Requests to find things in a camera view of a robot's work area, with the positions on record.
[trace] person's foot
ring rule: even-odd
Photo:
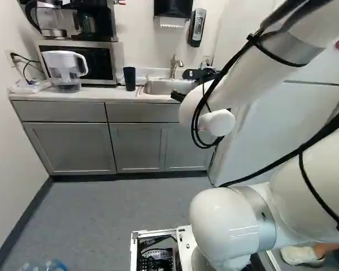
[[[320,267],[325,258],[318,259],[312,247],[284,247],[280,250],[282,259],[290,265]]]

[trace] microwave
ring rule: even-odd
[[[85,57],[88,64],[88,74],[80,77],[85,85],[116,85],[115,49],[117,42],[94,42],[73,40],[39,40],[36,42],[37,52],[46,78],[50,78],[42,52],[73,51]]]

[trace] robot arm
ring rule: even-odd
[[[283,6],[299,2],[304,1],[287,1]],[[265,30],[266,35],[269,31],[273,32],[273,28],[281,29],[272,37],[260,41],[260,48],[251,47],[222,78],[207,100],[212,112],[209,113],[206,106],[202,108],[199,126],[209,130],[215,136],[230,133],[234,127],[234,116],[226,112],[227,108],[243,106],[271,91],[274,86],[282,83],[292,73],[312,61],[339,37],[339,0],[305,2],[313,4],[316,2],[319,6],[321,6],[320,3],[326,2],[327,5],[302,18],[291,28],[288,26],[285,28],[285,26],[293,16],[277,22],[277,25],[283,27],[274,25]],[[212,81],[205,84],[205,91],[211,84]],[[179,120],[183,125],[191,124],[194,111],[202,97],[202,85],[186,96],[179,110]]]
[[[305,7],[311,1],[285,5],[301,2]],[[209,96],[212,112],[202,108],[200,126],[216,136],[229,133],[234,116],[224,109],[259,98],[339,37],[339,0],[315,2],[326,5],[302,14],[291,27],[287,19],[293,20],[293,14],[283,18],[286,31],[243,54]],[[202,86],[186,96],[179,112],[182,124],[192,122],[202,97]],[[217,271],[241,270],[260,251],[310,240],[339,242],[339,130],[288,161],[269,183],[201,192],[191,203],[190,220],[198,244],[193,265],[204,256]]]

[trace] water bottle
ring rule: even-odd
[[[26,263],[19,271],[68,271],[67,267],[59,260],[47,261],[45,265]]]

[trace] countertop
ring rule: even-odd
[[[77,93],[58,93],[48,89],[35,94],[9,94],[10,100],[35,100],[51,102],[116,102],[116,103],[178,103],[170,96],[141,94],[141,86],[128,92],[125,86],[113,88],[82,87]]]

